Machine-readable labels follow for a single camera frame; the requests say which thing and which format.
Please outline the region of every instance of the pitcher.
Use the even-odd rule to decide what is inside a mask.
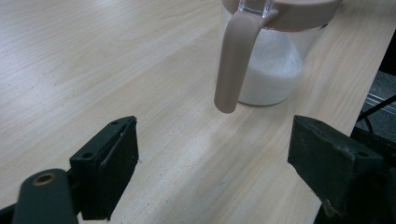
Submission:
[[[341,1],[222,0],[216,107],[232,113],[238,100],[249,105],[286,100]]]

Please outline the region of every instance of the wooden table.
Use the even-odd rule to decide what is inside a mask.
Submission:
[[[293,115],[349,134],[396,27],[396,2],[345,0],[285,102],[213,104],[220,0],[1,1],[0,206],[113,119],[140,160],[111,223],[312,223],[287,164]]]

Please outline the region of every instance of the pitcher handle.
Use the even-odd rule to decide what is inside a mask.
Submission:
[[[221,112],[235,111],[256,38],[263,25],[276,15],[276,10],[265,17],[237,10],[230,18],[222,42],[215,92],[215,105]]]

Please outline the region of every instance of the light wood grain surface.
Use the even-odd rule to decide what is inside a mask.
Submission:
[[[0,1],[0,206],[135,115],[141,162],[111,223],[312,223],[319,200],[286,162],[292,117],[351,132],[396,2],[345,0],[294,94],[231,115],[213,104],[219,3]]]

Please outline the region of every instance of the screw hole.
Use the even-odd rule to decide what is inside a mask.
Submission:
[[[82,158],[88,159],[88,158],[90,158],[90,157],[92,157],[92,156],[93,156],[93,154],[92,154],[91,152],[87,152],[87,153],[85,153],[84,155],[82,155]]]
[[[358,155],[360,155],[360,156],[362,156],[362,157],[367,157],[367,156],[369,156],[367,153],[365,153],[365,152],[358,152]]]
[[[33,185],[35,186],[46,185],[52,182],[52,180],[55,179],[55,176],[56,176],[55,174],[51,174],[51,173],[40,175],[35,178],[35,180],[33,181]]]

